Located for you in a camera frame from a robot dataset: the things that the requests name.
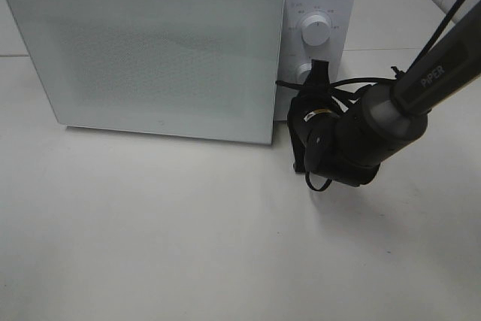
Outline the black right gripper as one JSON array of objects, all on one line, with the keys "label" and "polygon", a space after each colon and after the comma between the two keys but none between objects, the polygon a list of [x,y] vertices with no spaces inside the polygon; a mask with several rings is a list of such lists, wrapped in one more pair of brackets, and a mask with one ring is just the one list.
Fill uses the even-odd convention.
[{"label": "black right gripper", "polygon": [[342,110],[328,92],[330,84],[329,62],[312,59],[308,84],[291,100],[287,122],[298,174],[318,172],[332,146]]}]

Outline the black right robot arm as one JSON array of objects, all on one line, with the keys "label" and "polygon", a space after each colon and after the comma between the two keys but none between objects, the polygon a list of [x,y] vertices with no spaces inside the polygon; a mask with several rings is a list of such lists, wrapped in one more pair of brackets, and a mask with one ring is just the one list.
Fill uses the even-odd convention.
[{"label": "black right robot arm", "polygon": [[331,82],[328,63],[314,60],[287,114],[293,168],[324,187],[370,183],[383,161],[420,139],[428,114],[480,74],[480,7],[454,26],[466,0],[456,0],[419,55],[392,79]]}]

